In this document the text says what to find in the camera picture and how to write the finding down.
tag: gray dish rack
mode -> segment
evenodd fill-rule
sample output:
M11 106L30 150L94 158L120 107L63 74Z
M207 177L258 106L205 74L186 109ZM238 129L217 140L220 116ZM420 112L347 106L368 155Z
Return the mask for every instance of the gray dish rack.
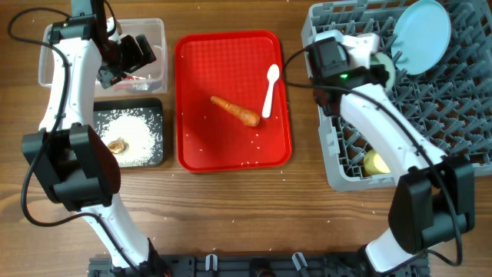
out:
M427 139L449 155L464 155L476 176L492 175L492 16L487 0L443 0L452 23L444 57L420 75L397 70L391 102ZM393 29L409 1L348 0L312 5L301 37L303 47L316 34L337 29L357 35L377 32L381 51L392 58ZM307 73L311 71L306 55ZM364 136L320 108L318 129L329 185L352 191L394 186L391 174L368 176L363 160L371 150Z

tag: red tray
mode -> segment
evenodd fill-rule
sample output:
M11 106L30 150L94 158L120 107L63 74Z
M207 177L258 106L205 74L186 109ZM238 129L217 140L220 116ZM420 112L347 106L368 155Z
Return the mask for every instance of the red tray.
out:
M178 161L191 172L283 165L292 154L285 85L278 80L270 118L247 127L214 105L215 95L261 115L267 71L282 70L281 46L269 31L188 35L175 50Z

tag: wood grain surface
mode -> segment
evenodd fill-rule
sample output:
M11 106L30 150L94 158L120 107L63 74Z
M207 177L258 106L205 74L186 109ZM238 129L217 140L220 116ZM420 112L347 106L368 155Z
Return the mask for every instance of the wood grain surface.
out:
M47 6L70 12L68 0L0 1L0 276L86 276L88 259L105 247L83 221L44 229L24 219L19 197L28 164L20 145L36 132L49 90L38 80L39 47L12 41L10 18L25 8ZM249 29L273 31L284 57L301 48L301 28L313 1L112 0L118 18L162 18L170 53L180 37ZM14 32L40 39L58 15L26 15ZM173 68L174 60L169 61ZM131 217L161 254L306 254L354 251L387 227L394 189L336 192L327 183L311 91L288 88L294 143L291 160L278 169L194 175L178 164L174 146L174 75L159 98L165 109L169 156L163 165L124 169L121 196ZM290 78L307 82L305 63L295 60ZM492 179L476 183L475 230L464 235L464 265L451 268L432 258L434 276L492 275ZM29 208L40 220L68 215L51 204L37 181ZM454 242L438 247L454 259Z

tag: light blue plate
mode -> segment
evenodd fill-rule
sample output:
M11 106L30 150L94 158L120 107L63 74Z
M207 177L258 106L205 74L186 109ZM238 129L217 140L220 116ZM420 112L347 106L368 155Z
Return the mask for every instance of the light blue plate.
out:
M416 75L431 69L446 52L451 37L451 20L446 10L434 0L420 0L405 10L394 29L398 35L391 54L403 55L395 64Z

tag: white spoon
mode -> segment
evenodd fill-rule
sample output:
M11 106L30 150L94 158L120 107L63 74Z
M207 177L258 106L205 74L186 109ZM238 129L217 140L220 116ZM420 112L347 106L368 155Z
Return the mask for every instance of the white spoon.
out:
M280 69L278 65L271 65L268 69L267 79L268 79L268 90L267 98L264 100L263 112L261 116L264 118L269 118L271 115L271 103L274 98L274 84L280 78Z

